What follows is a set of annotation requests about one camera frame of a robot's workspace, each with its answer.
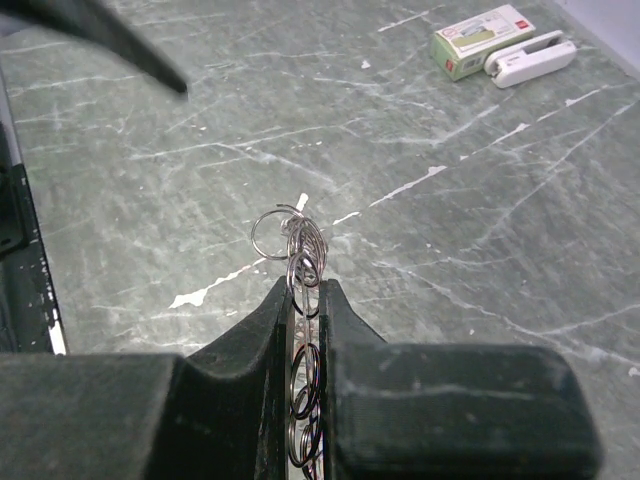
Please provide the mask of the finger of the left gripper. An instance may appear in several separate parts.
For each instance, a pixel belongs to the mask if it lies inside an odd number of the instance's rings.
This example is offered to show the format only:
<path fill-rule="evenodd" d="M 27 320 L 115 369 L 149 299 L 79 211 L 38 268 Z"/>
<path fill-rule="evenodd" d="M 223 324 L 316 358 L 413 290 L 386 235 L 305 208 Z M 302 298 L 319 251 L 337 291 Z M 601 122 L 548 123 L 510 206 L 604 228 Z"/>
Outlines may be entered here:
<path fill-rule="evenodd" d="M 97 45 L 176 94 L 188 93 L 177 66 L 101 1 L 3 1 L 1 13 Z"/>

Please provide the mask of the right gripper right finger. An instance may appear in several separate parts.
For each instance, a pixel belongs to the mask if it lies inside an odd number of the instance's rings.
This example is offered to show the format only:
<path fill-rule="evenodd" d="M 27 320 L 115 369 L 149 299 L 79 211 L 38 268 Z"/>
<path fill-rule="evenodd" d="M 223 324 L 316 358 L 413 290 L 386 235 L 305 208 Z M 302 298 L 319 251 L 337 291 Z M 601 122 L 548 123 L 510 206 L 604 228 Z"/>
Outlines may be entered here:
<path fill-rule="evenodd" d="M 320 288 L 329 479 L 594 479 L 603 447 L 574 370 L 521 344 L 389 343 Z"/>

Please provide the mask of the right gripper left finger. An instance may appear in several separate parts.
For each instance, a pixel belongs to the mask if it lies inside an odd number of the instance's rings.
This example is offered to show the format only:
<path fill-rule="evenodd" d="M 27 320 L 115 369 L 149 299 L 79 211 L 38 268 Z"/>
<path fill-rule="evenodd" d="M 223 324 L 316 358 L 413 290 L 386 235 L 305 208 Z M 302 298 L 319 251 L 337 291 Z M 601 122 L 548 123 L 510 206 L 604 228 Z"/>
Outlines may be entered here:
<path fill-rule="evenodd" d="M 179 354 L 3 354 L 5 479 L 284 479 L 291 298 Z"/>

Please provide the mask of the metal disc with keyrings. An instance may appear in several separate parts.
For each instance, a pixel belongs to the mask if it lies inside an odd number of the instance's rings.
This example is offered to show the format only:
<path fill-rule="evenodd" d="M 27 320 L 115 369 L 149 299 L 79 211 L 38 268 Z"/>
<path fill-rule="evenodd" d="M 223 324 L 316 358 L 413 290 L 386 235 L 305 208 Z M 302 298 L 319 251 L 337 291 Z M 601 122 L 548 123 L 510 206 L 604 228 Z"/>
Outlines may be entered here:
<path fill-rule="evenodd" d="M 280 234 L 286 248 L 268 253 L 258 243 L 257 230 L 270 216 L 280 215 Z M 322 479 L 323 427 L 321 426 L 321 352 L 318 346 L 319 294 L 328 245 L 316 222 L 293 205 L 278 204 L 255 220 L 250 239 L 265 260 L 284 261 L 285 290 L 294 317 L 293 352 L 286 388 L 289 413 L 289 463 L 306 479 Z"/>

